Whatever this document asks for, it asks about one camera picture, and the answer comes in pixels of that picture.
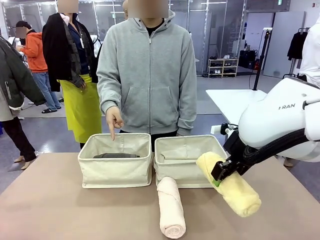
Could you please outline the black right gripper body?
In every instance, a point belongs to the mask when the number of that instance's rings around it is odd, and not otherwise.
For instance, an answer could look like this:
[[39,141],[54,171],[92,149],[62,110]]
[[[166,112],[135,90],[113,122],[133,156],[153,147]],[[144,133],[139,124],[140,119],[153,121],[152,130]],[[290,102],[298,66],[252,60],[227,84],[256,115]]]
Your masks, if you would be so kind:
[[223,147],[229,153],[229,157],[226,161],[230,161],[225,167],[226,174],[231,175],[234,172],[237,172],[239,175],[244,175],[251,166],[245,163],[244,152],[247,145],[240,139],[238,130],[232,132],[225,141]]

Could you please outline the person's right hand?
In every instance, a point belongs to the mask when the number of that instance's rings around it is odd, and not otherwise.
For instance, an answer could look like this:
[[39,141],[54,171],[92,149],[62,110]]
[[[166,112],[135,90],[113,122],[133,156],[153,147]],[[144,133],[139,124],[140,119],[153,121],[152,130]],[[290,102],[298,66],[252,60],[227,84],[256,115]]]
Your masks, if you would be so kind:
[[114,141],[115,129],[121,129],[124,126],[124,121],[121,117],[121,112],[117,106],[112,106],[106,111],[105,116],[111,139]]

